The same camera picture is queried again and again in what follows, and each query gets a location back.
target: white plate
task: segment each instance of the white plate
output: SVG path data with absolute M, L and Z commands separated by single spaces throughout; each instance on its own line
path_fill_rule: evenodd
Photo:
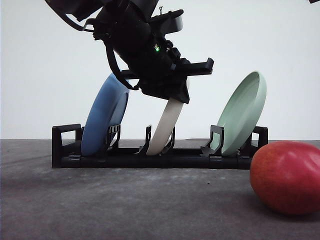
M 163 111 L 163 114 L 160 118 L 159 124 L 156 127 L 153 138 L 150 141 L 150 146 L 146 152 L 147 156 L 158 155 L 162 152 L 166 146 L 169 137 L 177 123 L 181 110 L 184 106 L 184 103 L 170 98 L 166 107 Z

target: green led light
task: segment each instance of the green led light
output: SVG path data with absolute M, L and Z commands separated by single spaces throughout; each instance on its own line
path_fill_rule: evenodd
M 160 52 L 160 46 L 156 43 L 155 45 L 154 45 L 154 50 L 158 53 L 158 52 Z

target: plate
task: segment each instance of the plate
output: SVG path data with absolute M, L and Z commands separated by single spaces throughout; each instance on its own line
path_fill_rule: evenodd
M 224 127 L 223 156 L 236 154 L 246 142 L 257 125 L 266 97 L 266 80 L 257 71 L 250 73 L 234 91 L 217 123 Z M 219 135 L 215 133 L 210 147 L 215 150 L 218 145 Z
M 162 152 L 177 123 L 183 106 L 184 103 L 174 98 L 169 98 L 160 118 L 160 121 L 156 127 L 153 138 L 150 141 L 150 146 L 146 152 L 147 156 L 158 155 Z
M 129 89 L 112 73 L 97 94 L 83 131 L 81 154 L 91 156 L 104 146 L 110 126 L 119 125 L 124 117 Z

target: red apple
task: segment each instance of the red apple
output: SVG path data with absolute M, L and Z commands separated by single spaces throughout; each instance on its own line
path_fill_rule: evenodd
M 295 141 L 265 145 L 253 156 L 250 182 L 262 202 L 277 212 L 320 211 L 320 149 Z

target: blue plate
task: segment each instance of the blue plate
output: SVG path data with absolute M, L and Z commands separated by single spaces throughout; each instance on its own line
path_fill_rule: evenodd
M 96 154 L 104 145 L 110 126 L 119 125 L 124 117 L 129 98 L 129 89 L 112 73 L 102 85 L 87 118 L 81 154 Z

